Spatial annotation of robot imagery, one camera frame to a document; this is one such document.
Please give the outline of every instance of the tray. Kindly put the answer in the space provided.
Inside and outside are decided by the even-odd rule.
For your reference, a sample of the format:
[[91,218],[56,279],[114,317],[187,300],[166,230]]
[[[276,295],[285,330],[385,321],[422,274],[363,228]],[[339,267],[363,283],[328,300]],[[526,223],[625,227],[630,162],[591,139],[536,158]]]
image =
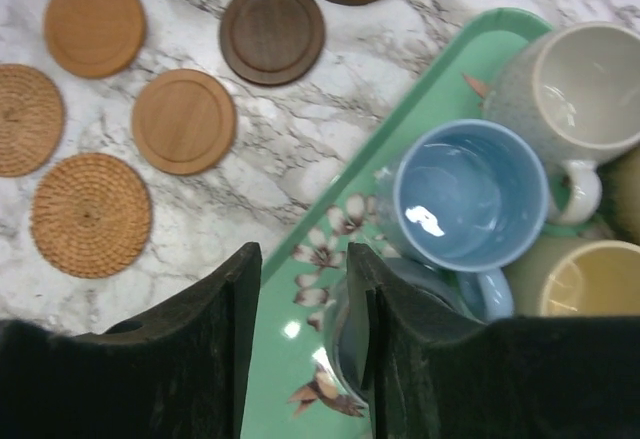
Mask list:
[[507,8],[467,24],[266,262],[242,438],[370,437],[366,405],[337,382],[321,327],[328,288],[344,276],[347,243],[394,254],[375,224],[376,171],[424,131],[480,117],[463,74],[490,82],[549,30],[539,17]]

